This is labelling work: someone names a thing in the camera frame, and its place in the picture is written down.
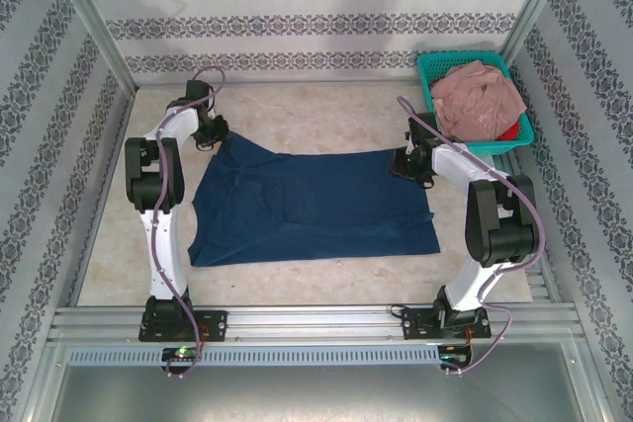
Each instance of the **wall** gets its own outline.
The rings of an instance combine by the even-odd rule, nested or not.
[[[563,296],[620,416],[633,420],[633,0],[549,0],[512,68]]]
[[[139,84],[416,76],[429,49],[499,49],[525,0],[95,0]]]
[[[130,98],[70,0],[0,0],[0,58],[4,422],[19,419],[72,289]]]

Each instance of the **plastic basket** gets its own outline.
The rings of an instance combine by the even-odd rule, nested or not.
[[[510,78],[505,61],[493,51],[446,51],[421,54],[417,58],[417,68],[422,77],[422,90],[428,110],[434,112],[430,85],[444,76],[453,66],[470,63],[478,59],[483,64],[496,66],[506,78]],[[519,145],[529,145],[534,140],[534,130],[525,113],[518,118],[519,133],[515,140],[499,140],[494,142],[466,142],[468,149],[476,155],[500,155]]]

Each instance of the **pink cloth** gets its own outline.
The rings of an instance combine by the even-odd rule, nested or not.
[[[464,141],[496,140],[525,111],[512,81],[479,60],[452,67],[431,96],[442,132]]]

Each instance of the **tiled floor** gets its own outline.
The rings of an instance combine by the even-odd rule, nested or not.
[[[141,136],[162,118],[182,89],[141,89],[127,136]],[[342,153],[405,144],[404,95],[422,104],[419,86],[233,86],[222,91],[217,111],[232,130],[275,152]],[[441,253],[429,256],[328,259],[243,264],[199,269],[187,248],[196,231],[191,200],[212,153],[188,142],[181,150],[187,184],[179,217],[180,254],[195,304],[274,305],[431,302],[466,256],[466,199],[437,179],[428,192]],[[80,305],[144,305],[149,289],[145,237],[125,191],[123,158],[99,227]],[[503,277],[490,301],[531,301],[523,272]]]

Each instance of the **garment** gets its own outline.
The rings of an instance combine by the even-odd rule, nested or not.
[[[426,193],[388,172],[393,153],[273,153],[233,133],[196,191],[192,265],[439,252]]]
[[[479,60],[451,68],[431,96],[442,132],[464,141],[496,140],[526,109],[512,81]]]

